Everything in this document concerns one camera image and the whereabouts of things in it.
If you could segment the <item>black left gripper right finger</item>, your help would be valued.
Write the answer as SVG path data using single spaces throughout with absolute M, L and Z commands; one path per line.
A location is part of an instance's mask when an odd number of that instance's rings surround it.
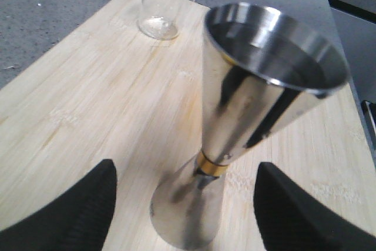
M 266 250 L 375 250 L 375 236 L 321 204 L 271 162 L 258 166 L 253 204 Z

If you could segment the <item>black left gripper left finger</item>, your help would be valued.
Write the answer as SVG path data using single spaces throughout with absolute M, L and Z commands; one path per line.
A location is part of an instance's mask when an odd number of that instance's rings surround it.
M 51 203 L 1 231 L 1 250 L 102 250 L 116 206 L 111 159 Z

